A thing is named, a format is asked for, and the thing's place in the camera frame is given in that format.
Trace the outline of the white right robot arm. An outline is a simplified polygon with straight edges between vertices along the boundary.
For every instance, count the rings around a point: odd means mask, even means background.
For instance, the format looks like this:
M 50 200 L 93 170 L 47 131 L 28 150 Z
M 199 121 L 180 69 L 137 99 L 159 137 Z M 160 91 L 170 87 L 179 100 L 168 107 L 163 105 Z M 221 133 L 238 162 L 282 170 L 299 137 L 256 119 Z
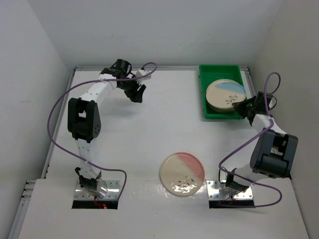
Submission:
M 219 170 L 227 173 L 226 181 L 221 183 L 226 194 L 236 195 L 246 192 L 252 184 L 264 178 L 287 178 L 292 168 L 298 138 L 281 130 L 270 115 L 273 104 L 273 93 L 258 92 L 257 96 L 247 99 L 239 90 L 222 90 L 210 87 L 206 90 L 206 101 L 219 113 L 237 112 L 246 118 L 258 134 L 244 143 L 234 152 L 227 155 L 220 163 Z M 222 164 L 249 143 L 258 139 L 252 152 L 250 163 L 228 171 Z M 192 164 L 190 155 L 170 156 L 160 167 L 159 175 L 162 184 L 175 192 L 190 187 L 199 179 L 203 179 L 194 168 L 186 169 Z

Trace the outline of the cream pink plate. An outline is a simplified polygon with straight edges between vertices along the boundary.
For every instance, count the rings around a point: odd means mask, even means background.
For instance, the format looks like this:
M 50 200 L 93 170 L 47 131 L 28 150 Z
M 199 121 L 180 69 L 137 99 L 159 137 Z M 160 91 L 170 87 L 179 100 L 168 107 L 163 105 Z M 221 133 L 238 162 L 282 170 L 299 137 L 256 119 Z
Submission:
M 163 161 L 159 168 L 162 185 L 173 195 L 192 196 L 202 187 L 205 171 L 194 155 L 177 152 Z

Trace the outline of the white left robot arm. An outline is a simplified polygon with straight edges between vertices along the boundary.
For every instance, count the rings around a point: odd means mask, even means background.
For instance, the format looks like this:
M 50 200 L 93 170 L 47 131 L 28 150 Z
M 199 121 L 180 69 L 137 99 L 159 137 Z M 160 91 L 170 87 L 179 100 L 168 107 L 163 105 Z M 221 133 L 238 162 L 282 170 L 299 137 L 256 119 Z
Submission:
M 143 81 L 150 78 L 145 68 L 132 73 L 131 64 L 118 59 L 100 72 L 98 81 L 89 90 L 68 101 L 67 129 L 75 139 L 81 158 L 75 171 L 81 188 L 94 198 L 101 198 L 108 191 L 102 171 L 92 165 L 96 138 L 102 129 L 99 105 L 115 89 L 123 90 L 131 102 L 141 103 L 146 89 Z

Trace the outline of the cream plate blue section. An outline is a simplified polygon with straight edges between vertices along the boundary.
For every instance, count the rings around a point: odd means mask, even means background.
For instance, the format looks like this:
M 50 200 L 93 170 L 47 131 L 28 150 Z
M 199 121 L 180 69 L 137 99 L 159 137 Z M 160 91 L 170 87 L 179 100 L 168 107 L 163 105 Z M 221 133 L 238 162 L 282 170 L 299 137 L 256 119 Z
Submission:
M 218 113 L 230 114 L 235 112 L 233 103 L 246 100 L 246 90 L 233 80 L 220 79 L 207 87 L 205 99 L 211 109 Z

